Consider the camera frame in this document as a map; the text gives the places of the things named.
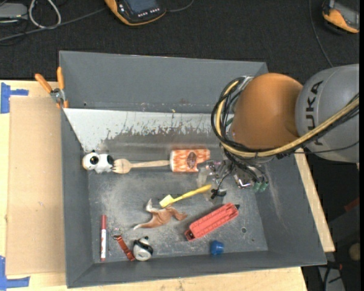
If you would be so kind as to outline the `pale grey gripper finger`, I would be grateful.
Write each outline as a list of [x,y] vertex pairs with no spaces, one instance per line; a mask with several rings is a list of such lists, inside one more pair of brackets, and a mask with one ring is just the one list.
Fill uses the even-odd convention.
[[197,187],[202,187],[207,184],[207,178],[211,175],[211,170],[204,166],[198,169]]
[[218,189],[211,187],[207,192],[204,192],[204,199],[206,202],[216,203],[217,202]]

